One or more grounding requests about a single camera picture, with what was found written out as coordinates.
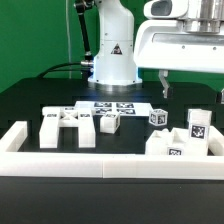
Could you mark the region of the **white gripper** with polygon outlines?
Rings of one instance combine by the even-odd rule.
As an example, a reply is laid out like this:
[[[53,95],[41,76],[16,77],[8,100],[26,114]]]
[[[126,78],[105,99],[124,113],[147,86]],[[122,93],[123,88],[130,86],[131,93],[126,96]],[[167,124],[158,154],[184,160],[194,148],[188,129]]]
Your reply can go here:
[[[177,20],[147,20],[138,29],[134,61],[138,67],[160,69],[163,96],[172,88],[168,70],[224,73],[224,26],[217,34],[187,33]],[[224,88],[217,94],[224,104]]]

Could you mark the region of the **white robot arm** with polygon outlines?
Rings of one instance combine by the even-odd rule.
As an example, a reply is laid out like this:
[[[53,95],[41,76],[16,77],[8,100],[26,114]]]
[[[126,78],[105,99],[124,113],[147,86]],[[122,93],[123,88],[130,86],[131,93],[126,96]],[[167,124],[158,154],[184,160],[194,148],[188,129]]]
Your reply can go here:
[[[138,29],[120,0],[76,0],[86,62],[93,67],[88,83],[108,91],[138,86],[140,68],[156,69],[163,96],[171,70],[224,74],[224,0],[150,0]],[[84,13],[96,7],[100,49],[92,55]]]

